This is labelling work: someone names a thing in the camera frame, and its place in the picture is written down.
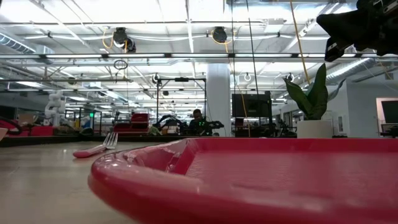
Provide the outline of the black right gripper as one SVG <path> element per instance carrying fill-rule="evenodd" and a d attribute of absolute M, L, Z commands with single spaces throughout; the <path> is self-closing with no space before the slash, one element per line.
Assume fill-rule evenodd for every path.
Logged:
<path fill-rule="evenodd" d="M 359 51 L 373 49 L 378 56 L 397 55 L 397 0 L 358 0 L 356 7 L 357 11 L 317 17 L 334 39 L 326 42 L 325 61 L 342 57 L 351 45 Z"/>

